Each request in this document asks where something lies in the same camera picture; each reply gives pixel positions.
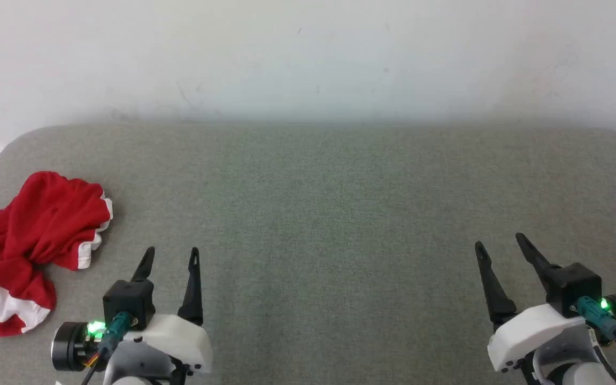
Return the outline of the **grey fabric sofa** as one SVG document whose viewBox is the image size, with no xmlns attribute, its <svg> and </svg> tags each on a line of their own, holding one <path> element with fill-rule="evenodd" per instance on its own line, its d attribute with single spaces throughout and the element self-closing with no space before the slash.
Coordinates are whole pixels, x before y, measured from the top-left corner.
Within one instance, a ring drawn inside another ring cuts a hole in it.
<svg viewBox="0 0 616 385">
<path fill-rule="evenodd" d="M 156 310 L 174 314 L 202 259 L 213 371 L 189 383 L 514 385 L 494 373 L 474 243 L 507 295 L 545 302 L 520 252 L 579 261 L 616 293 L 616 131 L 573 125 L 76 125 L 0 154 L 0 208 L 34 172 L 103 186 L 113 220 L 96 263 L 47 274 L 58 305 L 0 338 L 0 385 L 80 385 L 50 344 L 154 246 Z"/>
</svg>

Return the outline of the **red shorts with white trim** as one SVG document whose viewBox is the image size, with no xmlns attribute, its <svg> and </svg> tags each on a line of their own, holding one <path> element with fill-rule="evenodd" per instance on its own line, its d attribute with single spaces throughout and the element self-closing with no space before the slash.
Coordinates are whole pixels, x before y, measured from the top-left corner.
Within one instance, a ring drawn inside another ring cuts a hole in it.
<svg viewBox="0 0 616 385">
<path fill-rule="evenodd" d="M 47 265 L 88 268 L 113 203 L 98 183 L 56 172 L 30 175 L 0 209 L 0 337 L 27 333 L 56 307 Z"/>
</svg>

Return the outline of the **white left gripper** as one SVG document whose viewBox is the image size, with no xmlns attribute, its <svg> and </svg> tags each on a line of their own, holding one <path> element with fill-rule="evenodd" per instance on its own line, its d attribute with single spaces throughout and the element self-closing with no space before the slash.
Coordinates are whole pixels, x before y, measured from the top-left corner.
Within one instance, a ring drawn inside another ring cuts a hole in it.
<svg viewBox="0 0 616 385">
<path fill-rule="evenodd" d="M 132 275 L 132 282 L 144 282 L 151 275 L 155 247 L 148 247 Z M 146 329 L 129 332 L 130 348 L 146 358 L 149 365 L 175 358 L 196 371 L 212 373 L 212 344 L 203 329 L 201 262 L 197 247 L 191 249 L 185 297 L 173 314 L 156 314 Z"/>
</svg>

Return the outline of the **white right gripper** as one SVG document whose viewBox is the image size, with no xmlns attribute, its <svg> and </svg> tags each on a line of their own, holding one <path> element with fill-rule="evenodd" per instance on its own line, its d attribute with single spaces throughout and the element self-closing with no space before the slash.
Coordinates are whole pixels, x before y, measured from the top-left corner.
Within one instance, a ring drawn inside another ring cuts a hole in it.
<svg viewBox="0 0 616 385">
<path fill-rule="evenodd" d="M 545 292 L 550 292 L 551 273 L 560 266 L 550 263 L 525 234 L 516 233 L 515 238 Z M 518 314 L 515 302 L 508 298 L 496 277 L 481 241 L 475 243 L 475 251 L 489 319 L 494 326 L 500 326 L 487 344 L 494 371 L 511 370 L 518 360 L 531 352 L 539 351 L 536 356 L 543 363 L 550 363 L 556 358 L 589 351 L 589 331 L 584 318 L 565 318 L 548 304 L 530 307 Z"/>
</svg>

